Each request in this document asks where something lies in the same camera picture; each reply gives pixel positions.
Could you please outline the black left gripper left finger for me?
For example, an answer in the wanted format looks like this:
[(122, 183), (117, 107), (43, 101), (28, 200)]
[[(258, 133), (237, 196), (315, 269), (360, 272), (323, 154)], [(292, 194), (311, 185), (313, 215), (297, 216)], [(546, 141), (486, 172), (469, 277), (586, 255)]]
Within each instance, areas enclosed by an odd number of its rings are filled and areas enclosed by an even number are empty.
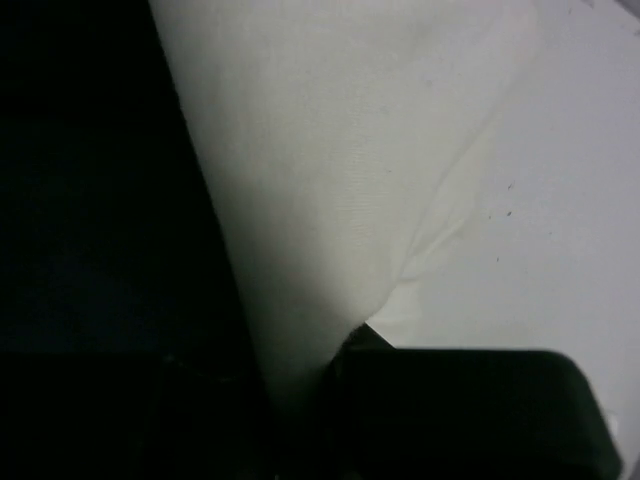
[(270, 422), (145, 1), (1, 5), (1, 475), (270, 479)]

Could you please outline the white towel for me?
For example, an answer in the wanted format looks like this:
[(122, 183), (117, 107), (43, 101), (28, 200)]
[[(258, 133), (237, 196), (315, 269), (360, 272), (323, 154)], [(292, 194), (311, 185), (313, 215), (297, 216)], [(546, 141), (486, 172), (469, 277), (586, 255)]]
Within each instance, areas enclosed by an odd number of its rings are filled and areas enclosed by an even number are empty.
[(540, 43), (530, 1), (154, 1), (260, 369), (299, 410), (473, 207)]

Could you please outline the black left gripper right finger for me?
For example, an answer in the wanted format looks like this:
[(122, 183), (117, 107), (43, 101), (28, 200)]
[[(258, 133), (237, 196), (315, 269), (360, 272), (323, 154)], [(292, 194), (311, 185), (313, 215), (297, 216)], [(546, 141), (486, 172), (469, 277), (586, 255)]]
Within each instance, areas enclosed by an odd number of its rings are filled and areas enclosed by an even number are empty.
[(328, 479), (617, 479), (589, 381), (548, 350), (392, 346), (357, 328), (326, 371)]

